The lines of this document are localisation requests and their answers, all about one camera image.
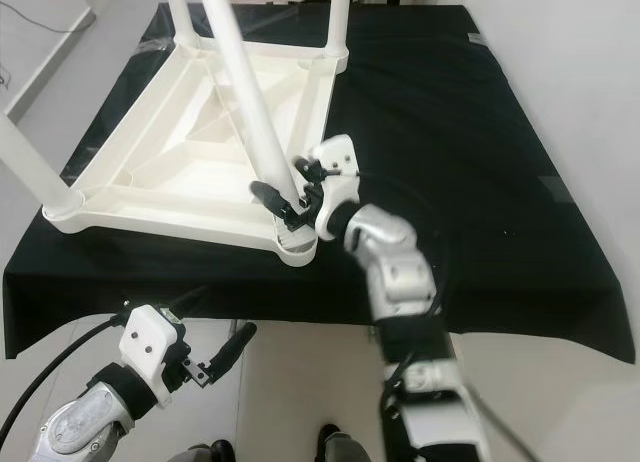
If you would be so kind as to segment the dark robot right foot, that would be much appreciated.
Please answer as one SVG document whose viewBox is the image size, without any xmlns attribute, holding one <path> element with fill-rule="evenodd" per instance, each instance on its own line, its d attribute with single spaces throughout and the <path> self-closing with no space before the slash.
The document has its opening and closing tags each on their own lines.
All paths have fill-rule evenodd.
<svg viewBox="0 0 640 462">
<path fill-rule="evenodd" d="M 317 434 L 314 462 L 372 462 L 364 445 L 334 424 L 325 424 Z"/>
</svg>

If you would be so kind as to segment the dark robot left foot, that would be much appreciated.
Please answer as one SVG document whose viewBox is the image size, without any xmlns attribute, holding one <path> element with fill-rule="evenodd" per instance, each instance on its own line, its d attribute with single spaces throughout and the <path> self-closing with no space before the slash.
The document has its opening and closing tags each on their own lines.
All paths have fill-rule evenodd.
<svg viewBox="0 0 640 462">
<path fill-rule="evenodd" d="M 168 462 L 237 462 L 237 458 L 232 443 L 218 439 L 209 444 L 192 445 Z"/>
</svg>

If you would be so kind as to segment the clear tape patch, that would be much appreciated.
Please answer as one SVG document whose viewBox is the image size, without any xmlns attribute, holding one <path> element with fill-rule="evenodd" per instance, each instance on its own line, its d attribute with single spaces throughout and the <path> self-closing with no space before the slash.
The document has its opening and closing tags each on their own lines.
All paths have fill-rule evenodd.
<svg viewBox="0 0 640 462">
<path fill-rule="evenodd" d="M 88 145 L 88 143 L 82 143 L 82 145 L 77 146 L 76 151 L 69 157 L 67 165 L 61 171 L 61 177 L 74 182 L 83 173 L 86 166 L 90 164 L 96 154 L 96 150 L 95 146 Z"/>
<path fill-rule="evenodd" d="M 173 49 L 174 41 L 172 37 L 143 38 L 134 46 L 132 56 L 145 54 L 145 52 L 166 52 Z"/>
</svg>

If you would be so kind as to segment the dark robot foot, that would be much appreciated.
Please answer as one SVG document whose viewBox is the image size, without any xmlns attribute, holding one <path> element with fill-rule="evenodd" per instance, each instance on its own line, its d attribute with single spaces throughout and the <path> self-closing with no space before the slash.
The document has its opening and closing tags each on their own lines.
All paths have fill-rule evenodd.
<svg viewBox="0 0 640 462">
<path fill-rule="evenodd" d="M 192 445 L 168 462 L 237 462 L 237 458 L 232 443 L 218 439 L 209 444 Z"/>
<path fill-rule="evenodd" d="M 325 424 L 317 434 L 314 462 L 372 462 L 364 445 L 334 424 Z"/>
</svg>

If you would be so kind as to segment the black table cloth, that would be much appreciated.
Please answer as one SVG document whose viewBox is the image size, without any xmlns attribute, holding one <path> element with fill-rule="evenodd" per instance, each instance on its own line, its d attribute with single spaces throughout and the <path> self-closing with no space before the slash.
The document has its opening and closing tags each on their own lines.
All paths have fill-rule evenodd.
<svg viewBox="0 0 640 462">
<path fill-rule="evenodd" d="M 620 280 L 470 13 L 454 6 L 365 6 L 326 133 L 355 141 L 375 175 L 364 200 L 411 220 L 444 271 L 456 333 L 571 340 L 636 360 Z M 124 301 L 195 288 L 206 319 L 370 322 L 364 274 L 338 244 L 302 267 L 274 253 L 137 232 L 65 234 L 33 218 L 5 266 L 6 357 L 67 322 Z"/>
</svg>

